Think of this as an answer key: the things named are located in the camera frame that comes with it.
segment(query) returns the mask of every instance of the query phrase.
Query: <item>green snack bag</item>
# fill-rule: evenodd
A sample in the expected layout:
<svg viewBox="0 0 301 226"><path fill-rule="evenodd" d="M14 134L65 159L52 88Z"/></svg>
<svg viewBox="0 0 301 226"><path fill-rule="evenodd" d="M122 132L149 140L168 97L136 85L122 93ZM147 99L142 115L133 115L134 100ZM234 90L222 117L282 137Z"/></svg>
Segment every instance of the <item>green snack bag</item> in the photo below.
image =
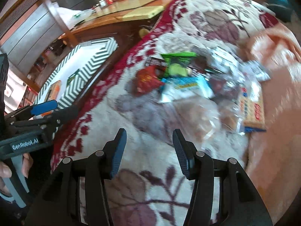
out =
<svg viewBox="0 0 301 226"><path fill-rule="evenodd" d="M189 75L189 69L186 68L191 59L196 57L197 54L193 52L182 52L182 53L167 53L161 54L167 64L164 77L170 76L182 76L186 77Z"/></svg>

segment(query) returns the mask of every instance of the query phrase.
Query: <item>floral blanket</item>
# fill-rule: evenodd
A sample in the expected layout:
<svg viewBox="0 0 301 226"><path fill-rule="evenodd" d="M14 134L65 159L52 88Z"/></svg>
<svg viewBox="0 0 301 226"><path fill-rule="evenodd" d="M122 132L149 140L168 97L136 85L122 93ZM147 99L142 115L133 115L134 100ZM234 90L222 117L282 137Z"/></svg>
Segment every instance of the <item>floral blanket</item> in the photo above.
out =
<svg viewBox="0 0 301 226"><path fill-rule="evenodd" d="M149 56L189 50L192 45L219 45L234 53L239 43L276 23L274 17L245 0L173 0L153 31L97 84L79 118L56 135L52 169L66 156L81 159L102 149L123 127L128 138L119 173L106 181L115 225L182 225L193 181L181 173L168 140L173 126L158 107L156 96L132 97L131 80ZM195 145L213 158L235 157L245 167L247 144L246 137L221 131L209 142ZM86 222L84 180L81 185L82 221ZM218 187L217 182L212 221L219 207Z"/></svg>

